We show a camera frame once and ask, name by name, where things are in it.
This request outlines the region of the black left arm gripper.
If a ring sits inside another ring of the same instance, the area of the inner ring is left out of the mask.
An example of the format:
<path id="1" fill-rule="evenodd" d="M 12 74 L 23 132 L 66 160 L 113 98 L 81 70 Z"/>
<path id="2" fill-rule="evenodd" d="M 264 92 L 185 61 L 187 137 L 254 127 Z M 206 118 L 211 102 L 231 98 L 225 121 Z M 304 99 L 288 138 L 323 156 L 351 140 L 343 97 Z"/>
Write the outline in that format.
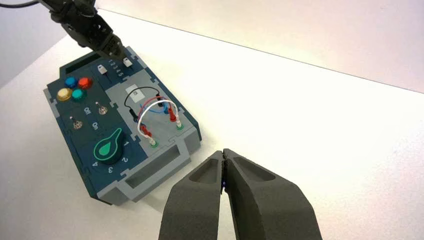
<path id="1" fill-rule="evenodd" d="M 94 0 L 41 0 L 40 3 L 78 45 L 109 60 L 127 57 L 121 39 L 98 14 Z"/>

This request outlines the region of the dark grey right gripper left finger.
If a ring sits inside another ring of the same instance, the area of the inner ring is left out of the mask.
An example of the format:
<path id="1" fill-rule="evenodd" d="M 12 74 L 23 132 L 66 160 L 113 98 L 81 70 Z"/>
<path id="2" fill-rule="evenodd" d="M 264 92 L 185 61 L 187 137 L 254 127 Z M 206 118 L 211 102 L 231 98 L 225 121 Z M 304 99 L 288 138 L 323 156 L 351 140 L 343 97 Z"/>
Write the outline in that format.
<path id="1" fill-rule="evenodd" d="M 215 151 L 169 193 L 160 240 L 216 240 L 222 192 L 223 153 Z"/>

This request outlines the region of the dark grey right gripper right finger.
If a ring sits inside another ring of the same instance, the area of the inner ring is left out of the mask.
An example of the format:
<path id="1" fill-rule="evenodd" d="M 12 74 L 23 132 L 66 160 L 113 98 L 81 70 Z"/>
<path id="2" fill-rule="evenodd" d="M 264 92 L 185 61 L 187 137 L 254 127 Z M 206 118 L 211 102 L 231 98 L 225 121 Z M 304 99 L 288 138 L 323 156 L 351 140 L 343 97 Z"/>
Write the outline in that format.
<path id="1" fill-rule="evenodd" d="M 236 239 L 322 239 L 315 211 L 295 183 L 228 148 L 223 156 Z"/>

